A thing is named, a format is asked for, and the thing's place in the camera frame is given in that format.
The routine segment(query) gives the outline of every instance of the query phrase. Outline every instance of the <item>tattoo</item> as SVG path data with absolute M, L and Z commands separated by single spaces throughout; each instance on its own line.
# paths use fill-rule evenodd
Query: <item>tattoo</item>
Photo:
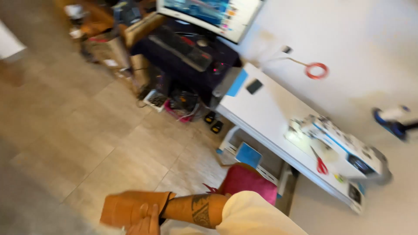
M 191 199 L 193 222 L 207 228 L 211 228 L 209 219 L 209 196 L 210 194 L 194 195 Z

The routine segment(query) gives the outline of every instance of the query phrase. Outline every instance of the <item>hand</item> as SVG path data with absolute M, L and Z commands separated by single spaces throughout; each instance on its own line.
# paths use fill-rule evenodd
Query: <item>hand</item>
M 126 235 L 160 235 L 158 224 L 158 205 L 153 206 L 151 217 L 147 216 L 139 221 L 137 225 L 129 228 Z

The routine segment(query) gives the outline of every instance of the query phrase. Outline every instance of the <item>keyboard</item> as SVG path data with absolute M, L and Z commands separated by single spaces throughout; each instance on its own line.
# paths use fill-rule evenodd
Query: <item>keyboard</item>
M 212 56 L 188 44 L 167 26 L 155 29 L 148 38 L 181 58 L 186 64 L 199 72 L 204 72 L 212 63 Z

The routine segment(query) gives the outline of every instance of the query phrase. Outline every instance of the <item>pink cushion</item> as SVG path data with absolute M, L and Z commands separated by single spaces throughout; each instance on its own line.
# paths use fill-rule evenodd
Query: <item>pink cushion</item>
M 275 205 L 276 203 L 277 186 L 242 166 L 231 166 L 223 185 L 223 195 L 227 193 L 234 195 L 241 191 L 254 191 L 270 204 Z

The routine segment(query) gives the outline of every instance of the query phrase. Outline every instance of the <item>dark desk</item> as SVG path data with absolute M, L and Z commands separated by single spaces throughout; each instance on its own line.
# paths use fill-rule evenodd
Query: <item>dark desk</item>
M 167 20 L 165 24 L 177 32 L 196 32 L 194 25 L 184 25 L 173 19 Z M 197 37 L 188 38 L 194 42 L 198 40 Z M 210 46 L 199 48 L 211 54 L 214 61 L 222 62 L 226 65 L 221 74 L 214 74 L 211 66 L 204 72 L 193 69 L 171 52 L 155 44 L 148 37 L 141 39 L 132 47 L 131 55 L 144 55 L 152 64 L 169 74 L 174 81 L 196 91 L 202 101 L 209 106 L 212 91 L 222 82 L 227 71 L 232 66 L 241 67 L 241 61 L 236 51 L 218 39 Z

